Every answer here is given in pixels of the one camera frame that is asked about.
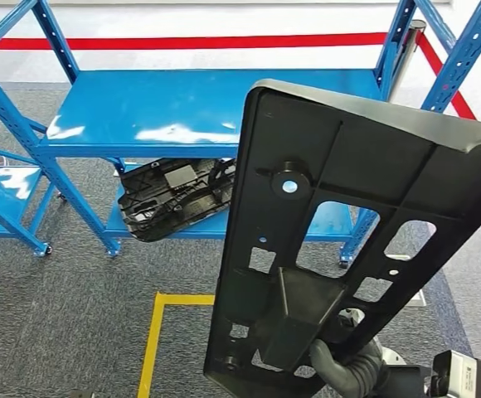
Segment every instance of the black plastic part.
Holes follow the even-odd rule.
[[[298,189],[279,192],[283,174]],[[325,201],[380,215],[338,279],[296,264],[307,229]],[[411,220],[430,222],[436,231],[411,260],[387,257],[384,249]],[[325,385],[320,377],[294,371],[310,364],[307,349],[315,335],[346,363],[480,226],[481,123],[282,82],[260,84],[245,105],[204,373],[232,396],[313,396]],[[276,254],[268,274],[248,268],[253,247]],[[398,273],[391,274],[393,269]],[[301,275],[297,285],[279,280],[288,271]],[[391,286],[377,302],[355,297],[366,277]],[[322,285],[320,279],[328,287],[326,297],[313,288]],[[313,308],[319,304],[325,307]],[[365,317],[344,330],[338,314],[345,308]],[[297,315],[302,312],[306,322]],[[248,328],[248,336],[231,337],[234,324]],[[257,350],[282,370],[254,365]],[[420,391],[396,396],[422,394],[423,383]]]
[[[427,398],[424,379],[430,376],[430,369],[422,366],[387,366],[387,379],[377,386],[375,398]]]
[[[227,208],[233,186],[233,159],[158,159],[121,175],[123,220],[144,242]]]

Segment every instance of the shelf upright post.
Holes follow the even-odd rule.
[[[388,31],[386,39],[384,39],[383,50],[380,52],[379,60],[377,62],[377,66],[373,72],[377,78],[377,84],[380,86],[383,79],[387,78],[387,76],[383,76],[383,72],[384,70],[393,71],[394,69],[393,67],[386,68],[384,63],[390,61],[388,55],[391,50],[390,47],[392,45],[396,45],[396,54],[399,54],[400,52],[401,47],[405,42],[406,34],[408,31],[410,22],[412,20],[415,11],[416,3],[414,0],[401,0],[399,2],[390,31]]]
[[[480,54],[481,1],[453,46],[421,108],[438,113],[445,111]]]
[[[117,255],[119,243],[104,234],[104,226],[101,220],[65,175],[56,158],[45,156],[36,149],[39,141],[32,130],[29,122],[16,108],[0,86],[0,120],[14,137],[21,143],[33,159],[36,160],[43,172],[54,183],[60,192],[71,203],[95,235],[104,243],[110,255]]]
[[[364,242],[368,231],[375,222],[378,215],[373,210],[360,208],[356,222],[351,232],[352,237],[340,248],[340,266],[347,268],[354,260],[359,246]]]
[[[42,27],[45,36],[56,54],[58,62],[64,69],[71,84],[75,83],[79,76],[80,69],[73,56],[71,49],[65,40],[64,33],[58,25],[56,18],[47,0],[38,0],[38,2],[32,8],[36,19],[38,20],[39,26]],[[113,163],[118,172],[124,172],[124,160],[122,158],[109,158],[106,159],[110,163]]]

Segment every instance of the blue shelf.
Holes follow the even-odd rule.
[[[117,199],[122,196],[122,186],[117,191]],[[171,235],[179,239],[224,239],[226,236],[228,211],[221,211]],[[313,219],[305,240],[344,242],[351,238],[353,224],[347,205],[328,201],[321,204]],[[125,225],[117,200],[113,202],[106,235],[110,237],[132,237]]]
[[[0,167],[0,211],[21,221],[41,176],[39,167]],[[9,232],[0,225],[4,235]]]
[[[372,70],[81,71],[38,148],[58,157],[235,157],[246,94],[265,78],[380,99]]]

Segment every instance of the rectangular cutout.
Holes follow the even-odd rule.
[[[427,245],[435,233],[436,226],[430,222],[407,221],[397,230],[384,249],[384,254],[396,260],[409,261]]]
[[[391,286],[391,282],[384,279],[366,277],[362,281],[354,296],[356,299],[374,303],[380,300]]]
[[[259,272],[268,274],[270,268],[276,258],[276,253],[261,249],[260,247],[252,247],[251,256],[250,256],[250,267]]]
[[[336,201],[325,201],[318,206],[309,231],[323,232],[324,228],[342,236],[334,243],[304,241],[297,264],[316,274],[339,278],[347,271],[379,221],[375,211],[349,206]]]

